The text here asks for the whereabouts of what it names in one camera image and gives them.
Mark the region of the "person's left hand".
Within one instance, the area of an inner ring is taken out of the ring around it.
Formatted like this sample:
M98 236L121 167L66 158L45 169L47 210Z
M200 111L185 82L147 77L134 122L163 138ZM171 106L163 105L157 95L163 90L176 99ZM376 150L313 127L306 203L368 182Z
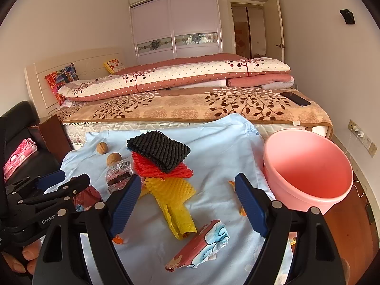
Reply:
M32 244L25 246L22 250L22 261L15 258L12 254L1 252L10 269L15 273L25 274L26 272L33 275L41 250L42 242L40 239Z

